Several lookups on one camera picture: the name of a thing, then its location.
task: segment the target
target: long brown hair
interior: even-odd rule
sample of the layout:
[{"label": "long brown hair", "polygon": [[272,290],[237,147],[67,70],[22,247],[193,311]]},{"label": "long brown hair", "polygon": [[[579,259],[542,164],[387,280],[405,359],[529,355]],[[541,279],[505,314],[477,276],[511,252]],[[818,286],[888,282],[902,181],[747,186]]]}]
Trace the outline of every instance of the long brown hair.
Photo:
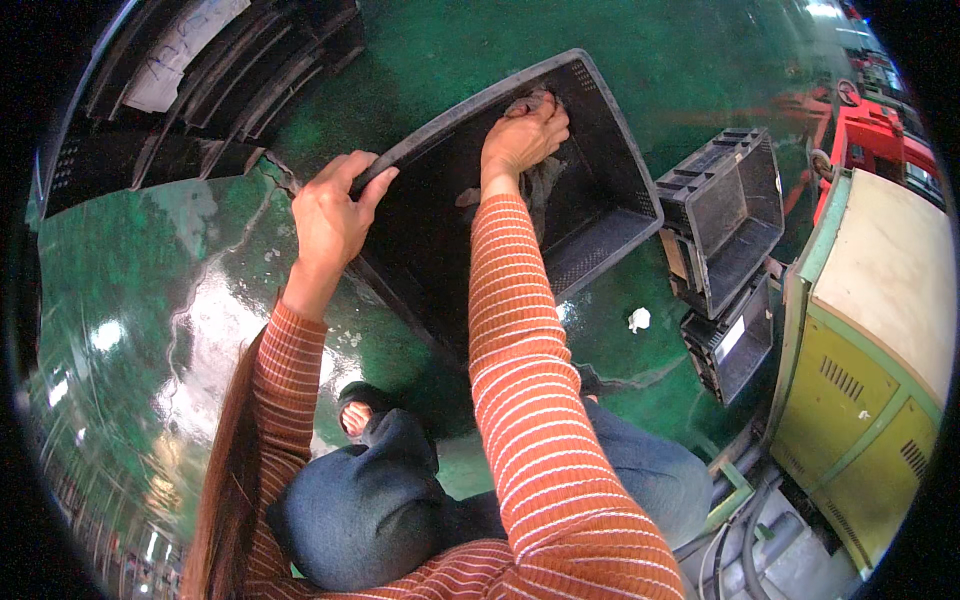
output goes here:
[{"label": "long brown hair", "polygon": [[219,600],[242,591],[260,493],[252,384],[261,339],[263,331],[241,353],[224,398],[183,573],[184,599]]}]

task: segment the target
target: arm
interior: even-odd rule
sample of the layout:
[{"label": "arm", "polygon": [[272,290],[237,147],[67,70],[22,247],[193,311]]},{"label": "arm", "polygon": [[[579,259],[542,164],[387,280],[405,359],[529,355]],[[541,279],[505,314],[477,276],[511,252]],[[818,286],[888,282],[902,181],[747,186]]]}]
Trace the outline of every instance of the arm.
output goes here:
[{"label": "arm", "polygon": [[471,236],[470,381],[517,596],[683,597],[669,548],[624,491],[579,400],[517,174],[568,135],[562,108],[501,119],[484,146]]},{"label": "arm", "polygon": [[[260,495],[247,580],[260,585],[258,591],[283,585],[289,592],[292,584],[284,581],[290,570],[265,514],[310,460],[326,306],[347,263],[360,252],[373,211],[397,173],[388,169],[372,180],[354,203],[348,195],[353,178],[375,159],[359,151],[334,158],[293,201],[299,256],[263,334],[253,374]],[[279,581],[271,584],[271,579]]]}]

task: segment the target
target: orange striped sleeve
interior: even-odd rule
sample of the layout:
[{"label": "orange striped sleeve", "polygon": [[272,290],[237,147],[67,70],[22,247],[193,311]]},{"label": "orange striped sleeve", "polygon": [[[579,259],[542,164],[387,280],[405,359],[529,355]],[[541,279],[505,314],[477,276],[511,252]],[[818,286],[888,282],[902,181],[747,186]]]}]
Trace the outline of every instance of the orange striped sleeve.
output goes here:
[{"label": "orange striped sleeve", "polygon": [[266,511],[310,460],[325,335],[325,325],[302,319],[278,302],[260,342],[253,371],[260,498],[247,560],[248,593],[258,583],[261,589],[270,588],[268,597],[303,597],[296,593],[302,582],[290,578],[290,567],[267,525]]},{"label": "orange striped sleeve", "polygon": [[516,560],[500,591],[683,598],[673,555],[624,491],[580,403],[523,200],[484,201],[471,247],[474,412]]}]

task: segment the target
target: green epoxy floor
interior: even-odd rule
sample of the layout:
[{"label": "green epoxy floor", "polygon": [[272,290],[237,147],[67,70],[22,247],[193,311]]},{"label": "green epoxy floor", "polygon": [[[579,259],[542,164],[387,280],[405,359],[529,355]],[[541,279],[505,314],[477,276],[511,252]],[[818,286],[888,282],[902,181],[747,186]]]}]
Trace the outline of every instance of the green epoxy floor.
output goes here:
[{"label": "green epoxy floor", "polygon": [[[485,86],[582,47],[654,178],[724,127],[768,127],[786,195],[805,168],[809,122],[784,114],[775,98],[803,98],[817,83],[849,77],[833,31],[846,21],[803,6],[363,2],[366,51],[306,89],[272,150],[308,180],[337,154],[383,152]],[[233,361],[266,322],[295,257],[286,178],[261,159],[243,178],[118,192],[38,227],[44,314],[32,404],[40,442],[123,543],[139,547],[146,523],[172,542],[190,540]],[[804,194],[777,258],[799,254],[811,212]],[[565,302],[563,321],[573,360],[595,375],[602,404],[708,457],[772,387],[764,380],[726,409],[704,391],[680,338],[686,306],[666,274],[655,236]],[[635,335],[626,317],[640,306],[653,322]],[[345,443],[333,404],[347,383],[364,379],[403,397],[442,438],[448,492],[490,489],[466,380],[441,367],[362,281],[341,282],[327,320],[315,454]]]}]

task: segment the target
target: striped sweater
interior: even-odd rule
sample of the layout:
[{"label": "striped sweater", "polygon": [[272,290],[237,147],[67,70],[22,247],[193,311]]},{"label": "striped sweater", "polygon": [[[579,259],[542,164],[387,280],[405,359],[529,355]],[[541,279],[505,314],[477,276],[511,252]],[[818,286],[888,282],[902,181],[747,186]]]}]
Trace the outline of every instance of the striped sweater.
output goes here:
[{"label": "striped sweater", "polygon": [[624,491],[580,404],[580,379],[523,200],[484,201],[471,246],[474,414],[509,539],[457,546],[363,592],[322,592],[290,576],[264,515],[310,459],[325,327],[280,303],[254,376],[260,499],[246,596],[683,599],[670,549]]}]

